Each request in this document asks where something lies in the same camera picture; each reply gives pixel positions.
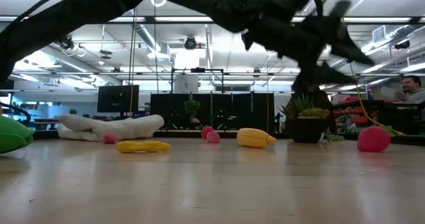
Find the plant pot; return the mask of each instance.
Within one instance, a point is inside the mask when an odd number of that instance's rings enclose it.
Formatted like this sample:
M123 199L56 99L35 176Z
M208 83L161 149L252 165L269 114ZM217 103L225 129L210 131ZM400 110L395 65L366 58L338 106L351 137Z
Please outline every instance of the plant pot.
M287 120L286 130L291 139L299 143L318 143L327 130L324 118L296 118Z

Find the yellow banana toy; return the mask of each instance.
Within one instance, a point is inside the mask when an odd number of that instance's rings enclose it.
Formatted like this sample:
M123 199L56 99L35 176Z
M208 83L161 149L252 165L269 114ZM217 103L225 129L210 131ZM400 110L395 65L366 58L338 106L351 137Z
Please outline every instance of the yellow banana toy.
M274 144L276 139L263 130L255 128L241 128L236 137L240 146L249 148L265 148L269 144Z
M124 141L117 144L117 151L123 154L134 152L165 152L170 149L170 145L160 141Z

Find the wooden table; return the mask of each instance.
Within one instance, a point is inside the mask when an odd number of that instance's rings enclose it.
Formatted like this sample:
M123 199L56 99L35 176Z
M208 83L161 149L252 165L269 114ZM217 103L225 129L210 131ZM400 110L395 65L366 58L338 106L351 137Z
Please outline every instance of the wooden table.
M425 223L421 147L163 141L169 152L49 140L0 156L1 223Z

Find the pink toy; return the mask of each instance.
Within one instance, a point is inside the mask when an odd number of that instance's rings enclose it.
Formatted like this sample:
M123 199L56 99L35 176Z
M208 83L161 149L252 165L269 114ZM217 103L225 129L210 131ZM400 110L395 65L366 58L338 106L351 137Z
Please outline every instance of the pink toy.
M383 128L368 127L357 138L357 149L361 152L382 152L391 143L391 136Z
M201 131L201 137L206 140L209 132L214 132L214 128L211 128L210 126L205 126Z
M102 142L104 144L115 144L117 141L118 141L118 137L112 133L105 133L102 138Z
M207 134L207 142L219 143L220 142L220 135L217 134L215 131L209 132Z

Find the black monitor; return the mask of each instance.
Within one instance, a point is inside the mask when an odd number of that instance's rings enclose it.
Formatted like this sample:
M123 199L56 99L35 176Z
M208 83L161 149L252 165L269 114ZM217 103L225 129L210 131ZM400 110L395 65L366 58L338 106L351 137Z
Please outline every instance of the black monitor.
M98 93L98 112L137 112L139 106L139 86L133 85L131 101L131 86L102 86Z

